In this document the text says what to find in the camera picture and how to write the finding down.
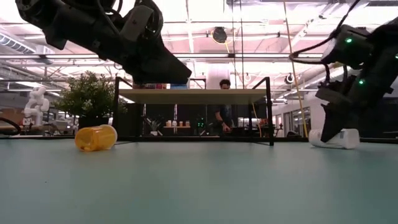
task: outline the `potted plant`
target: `potted plant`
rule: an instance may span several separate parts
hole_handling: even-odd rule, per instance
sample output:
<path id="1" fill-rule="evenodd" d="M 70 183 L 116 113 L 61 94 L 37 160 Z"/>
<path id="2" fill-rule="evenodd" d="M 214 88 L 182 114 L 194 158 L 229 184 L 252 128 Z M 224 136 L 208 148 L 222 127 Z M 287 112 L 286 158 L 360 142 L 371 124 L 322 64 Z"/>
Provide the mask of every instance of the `potted plant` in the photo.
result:
<path id="1" fill-rule="evenodd" d="M 79 116 L 79 129 L 108 124 L 114 101 L 112 79 L 87 71 L 67 83 L 69 89 L 62 90 L 54 102 L 56 109 Z"/>

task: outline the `black pot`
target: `black pot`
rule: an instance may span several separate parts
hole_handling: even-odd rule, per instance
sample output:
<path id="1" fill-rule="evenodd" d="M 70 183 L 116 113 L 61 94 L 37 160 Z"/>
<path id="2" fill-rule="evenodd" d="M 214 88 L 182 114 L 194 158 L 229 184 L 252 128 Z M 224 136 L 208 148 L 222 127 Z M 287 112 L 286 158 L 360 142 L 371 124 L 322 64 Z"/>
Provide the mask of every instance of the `black pot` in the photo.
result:
<path id="1" fill-rule="evenodd" d="M 108 124 L 109 118 L 79 118 L 79 129 Z"/>

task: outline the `teal table surface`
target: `teal table surface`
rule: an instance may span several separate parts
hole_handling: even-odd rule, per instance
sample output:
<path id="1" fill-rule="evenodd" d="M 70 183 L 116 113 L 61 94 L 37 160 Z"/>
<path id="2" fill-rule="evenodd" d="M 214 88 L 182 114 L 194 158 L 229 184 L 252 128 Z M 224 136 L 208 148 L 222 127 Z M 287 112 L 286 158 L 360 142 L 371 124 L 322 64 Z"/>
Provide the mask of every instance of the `teal table surface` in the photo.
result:
<path id="1" fill-rule="evenodd" d="M 398 146 L 0 140 L 0 223 L 398 223 Z"/>

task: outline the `green plant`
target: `green plant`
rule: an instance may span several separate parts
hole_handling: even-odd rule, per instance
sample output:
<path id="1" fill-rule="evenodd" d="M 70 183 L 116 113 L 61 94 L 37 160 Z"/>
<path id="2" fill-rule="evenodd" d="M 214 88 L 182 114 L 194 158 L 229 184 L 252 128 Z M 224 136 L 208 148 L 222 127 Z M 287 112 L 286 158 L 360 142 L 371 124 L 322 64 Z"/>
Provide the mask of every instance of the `green plant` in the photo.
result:
<path id="1" fill-rule="evenodd" d="M 68 114 L 89 118 L 110 116 L 114 101 L 114 83 L 104 75 L 97 77 L 85 72 L 79 78 L 69 78 L 69 89 L 61 91 L 61 98 L 54 102 L 56 109 Z M 126 103 L 119 102 L 119 110 L 125 110 Z"/>

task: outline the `person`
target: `person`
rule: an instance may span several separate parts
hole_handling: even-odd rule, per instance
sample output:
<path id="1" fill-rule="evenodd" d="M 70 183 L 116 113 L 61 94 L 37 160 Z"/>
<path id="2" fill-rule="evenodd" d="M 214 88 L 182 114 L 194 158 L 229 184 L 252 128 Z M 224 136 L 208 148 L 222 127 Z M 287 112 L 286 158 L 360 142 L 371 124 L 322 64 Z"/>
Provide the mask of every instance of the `person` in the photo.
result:
<path id="1" fill-rule="evenodd" d="M 227 79 L 220 81 L 220 88 L 222 90 L 229 90 L 231 82 Z M 218 122 L 217 128 L 220 135 L 231 132 L 233 125 L 231 105 L 217 105 L 215 107 L 215 116 Z"/>

